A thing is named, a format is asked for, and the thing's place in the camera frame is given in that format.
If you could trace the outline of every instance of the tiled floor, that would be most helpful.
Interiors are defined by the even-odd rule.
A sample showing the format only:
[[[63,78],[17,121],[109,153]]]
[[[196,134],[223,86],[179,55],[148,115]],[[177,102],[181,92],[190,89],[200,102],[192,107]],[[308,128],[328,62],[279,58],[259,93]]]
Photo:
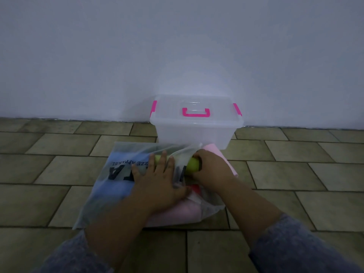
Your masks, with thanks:
[[[241,181],[364,268],[364,131],[235,135],[223,153]],[[0,118],[2,271],[28,272],[77,233],[71,227],[115,141],[156,139],[144,123]],[[198,224],[144,230],[122,271],[256,272],[237,229],[221,211]]]

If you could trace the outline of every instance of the hand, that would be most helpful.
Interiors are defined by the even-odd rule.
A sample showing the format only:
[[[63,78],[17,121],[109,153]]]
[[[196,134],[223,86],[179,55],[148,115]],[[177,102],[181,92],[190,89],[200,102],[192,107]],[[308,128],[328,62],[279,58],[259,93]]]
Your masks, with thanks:
[[[131,166],[135,184],[130,196],[145,202],[145,205],[150,207],[151,213],[166,210],[191,193],[189,187],[173,188],[174,158],[172,156],[169,158],[165,170],[166,160],[167,152],[163,151],[154,169],[155,155],[151,154],[144,176],[140,174],[136,165]]]
[[[215,153],[200,149],[193,156],[201,158],[202,169],[192,177],[209,190],[219,194],[226,182],[235,178],[229,165]]]

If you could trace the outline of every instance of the green cylindrical object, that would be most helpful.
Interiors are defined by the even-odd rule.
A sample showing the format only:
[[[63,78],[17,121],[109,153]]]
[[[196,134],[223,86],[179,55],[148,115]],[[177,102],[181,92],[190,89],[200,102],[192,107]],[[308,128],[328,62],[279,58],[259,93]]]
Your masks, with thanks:
[[[160,160],[161,156],[160,155],[156,155],[155,156],[155,163],[157,164]],[[200,159],[196,159],[191,157],[191,159],[188,161],[186,169],[184,171],[185,175],[191,175],[199,170],[201,170],[201,166],[202,166],[202,162]]]

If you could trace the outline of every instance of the clear plastic storage box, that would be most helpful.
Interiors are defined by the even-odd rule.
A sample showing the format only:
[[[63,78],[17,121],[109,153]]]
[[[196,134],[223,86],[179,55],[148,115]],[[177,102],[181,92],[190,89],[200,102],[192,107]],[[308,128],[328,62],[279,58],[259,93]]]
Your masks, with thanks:
[[[243,118],[229,97],[159,95],[150,111],[160,143],[214,143],[225,149]]]

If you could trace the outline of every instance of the right hand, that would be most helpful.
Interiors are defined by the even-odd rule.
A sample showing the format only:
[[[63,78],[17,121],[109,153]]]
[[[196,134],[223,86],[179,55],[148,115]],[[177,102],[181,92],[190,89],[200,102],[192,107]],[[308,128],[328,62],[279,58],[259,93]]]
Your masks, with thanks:
[[[193,157],[201,158],[202,169],[193,173],[192,177],[209,190],[219,193],[226,182],[235,178],[229,165],[215,153],[200,149]]]

